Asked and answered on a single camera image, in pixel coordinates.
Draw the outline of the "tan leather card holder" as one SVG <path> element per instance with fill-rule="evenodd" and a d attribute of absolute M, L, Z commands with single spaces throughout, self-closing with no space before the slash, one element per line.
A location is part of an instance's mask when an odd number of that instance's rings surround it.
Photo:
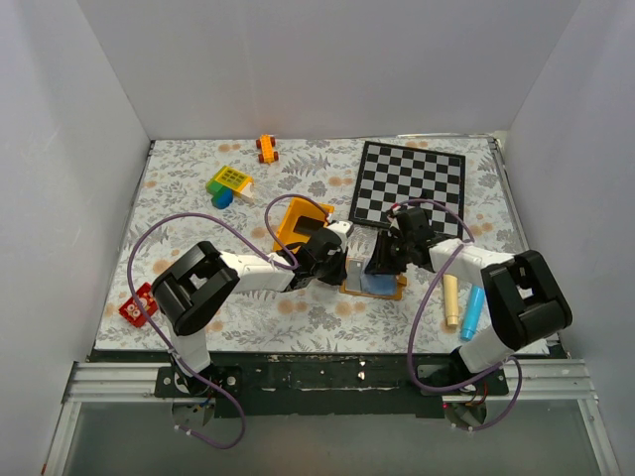
<path fill-rule="evenodd" d="M 368 297 L 368 298 L 380 298 L 387 300 L 401 300 L 403 290 L 406 287 L 408 280 L 401 274 L 397 276 L 372 276 L 364 273 L 364 291 L 362 293 L 354 293 L 348 291 L 345 288 L 345 282 L 341 284 L 339 291 L 342 294 Z"/>

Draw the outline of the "dark credit card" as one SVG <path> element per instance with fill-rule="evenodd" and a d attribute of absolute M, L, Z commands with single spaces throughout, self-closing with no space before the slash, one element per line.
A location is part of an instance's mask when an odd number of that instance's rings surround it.
<path fill-rule="evenodd" d="M 364 291 L 364 272 L 366 261 L 359 259 L 351 259 L 347 264 L 347 278 L 345 288 L 354 293 L 362 293 Z"/>
<path fill-rule="evenodd" d="M 326 222 L 321 218 L 312 218 L 309 216 L 300 216 L 293 228 L 293 232 L 297 235 L 311 237 L 315 232 L 324 228 Z"/>

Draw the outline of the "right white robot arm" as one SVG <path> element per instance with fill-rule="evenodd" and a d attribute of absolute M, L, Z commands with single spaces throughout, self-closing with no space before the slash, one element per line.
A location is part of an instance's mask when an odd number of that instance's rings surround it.
<path fill-rule="evenodd" d="M 413 265 L 435 275 L 425 298 L 445 275 L 484 291 L 490 325 L 451 352 L 444 372 L 457 392 L 475 392 L 485 371 L 572 324 L 572 310 L 539 252 L 493 252 L 472 237 L 451 238 L 433 229 L 425 209 L 408 202 L 393 205 L 388 216 L 367 274 L 399 275 Z"/>

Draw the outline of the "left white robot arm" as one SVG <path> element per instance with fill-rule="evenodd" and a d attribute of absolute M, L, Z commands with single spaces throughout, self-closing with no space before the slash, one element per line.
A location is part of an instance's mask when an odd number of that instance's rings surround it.
<path fill-rule="evenodd" d="M 279 251 L 264 258 L 216 250 L 199 242 L 178 259 L 151 286 L 159 310 L 169 320 L 172 345 L 180 368 L 177 384 L 192 397 L 210 387 L 204 329 L 231 294 L 252 291 L 288 293 L 317 279 L 339 286 L 346 277 L 349 221 L 336 221 L 314 232 L 294 252 L 299 266 L 281 269 L 290 258 Z"/>

